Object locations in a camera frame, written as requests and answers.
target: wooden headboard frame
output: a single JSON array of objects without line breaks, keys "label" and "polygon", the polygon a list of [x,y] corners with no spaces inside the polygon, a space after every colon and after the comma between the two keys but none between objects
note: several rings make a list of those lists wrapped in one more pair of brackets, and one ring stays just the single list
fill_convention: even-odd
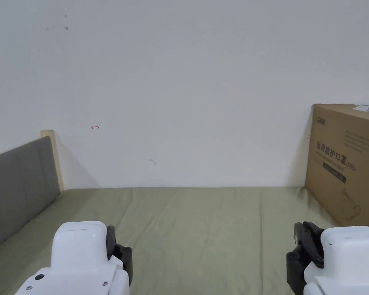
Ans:
[{"label": "wooden headboard frame", "polygon": [[40,134],[41,134],[41,137],[49,136],[51,138],[53,159],[55,160],[57,180],[58,180],[58,183],[59,183],[60,192],[63,192],[64,191],[63,178],[62,178],[62,175],[61,175],[60,164],[59,164],[59,156],[58,156],[58,153],[57,153],[55,132],[53,130],[42,130],[40,132]]}]

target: black label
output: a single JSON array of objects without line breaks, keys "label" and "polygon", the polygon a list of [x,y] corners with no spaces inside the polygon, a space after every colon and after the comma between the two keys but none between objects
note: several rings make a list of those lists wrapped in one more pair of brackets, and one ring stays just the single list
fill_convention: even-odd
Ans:
[{"label": "black label", "polygon": [[335,170],[334,168],[332,168],[330,165],[328,165],[327,163],[323,162],[322,163],[322,167],[324,169],[326,169],[327,171],[329,171],[338,180],[342,181],[343,183],[346,183],[346,176],[344,176],[343,174],[339,173],[337,170]]}]

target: screw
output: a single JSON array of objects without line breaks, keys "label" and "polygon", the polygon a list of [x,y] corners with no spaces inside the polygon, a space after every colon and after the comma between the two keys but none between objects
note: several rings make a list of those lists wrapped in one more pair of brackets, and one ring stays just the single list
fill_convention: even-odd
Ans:
[{"label": "screw", "polygon": [[288,254],[288,259],[290,259],[290,260],[298,260],[299,259],[299,255],[297,253],[290,252]]}]

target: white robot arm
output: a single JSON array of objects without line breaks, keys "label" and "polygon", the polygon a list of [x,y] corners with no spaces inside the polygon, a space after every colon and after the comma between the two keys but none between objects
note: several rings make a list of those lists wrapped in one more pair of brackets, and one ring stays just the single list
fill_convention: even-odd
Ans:
[{"label": "white robot arm", "polygon": [[369,227],[294,227],[287,283],[295,295],[369,295]]},{"label": "white robot arm", "polygon": [[16,295],[129,295],[132,249],[116,244],[102,222],[68,222],[56,231],[51,266],[28,278]]}]

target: chinese characters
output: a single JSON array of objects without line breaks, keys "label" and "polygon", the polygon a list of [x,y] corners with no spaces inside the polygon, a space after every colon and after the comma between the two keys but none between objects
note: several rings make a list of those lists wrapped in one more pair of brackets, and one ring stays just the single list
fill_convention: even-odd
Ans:
[{"label": "chinese characters", "polygon": [[335,158],[335,160],[342,163],[343,165],[346,165],[351,170],[353,170],[353,171],[356,170],[356,166],[353,163],[349,162],[347,160],[347,157],[344,154],[340,154],[340,153],[336,152],[336,150],[333,149],[332,147],[326,146],[325,144],[318,141],[317,142],[317,149],[324,152],[326,155],[330,156],[331,158]]}]

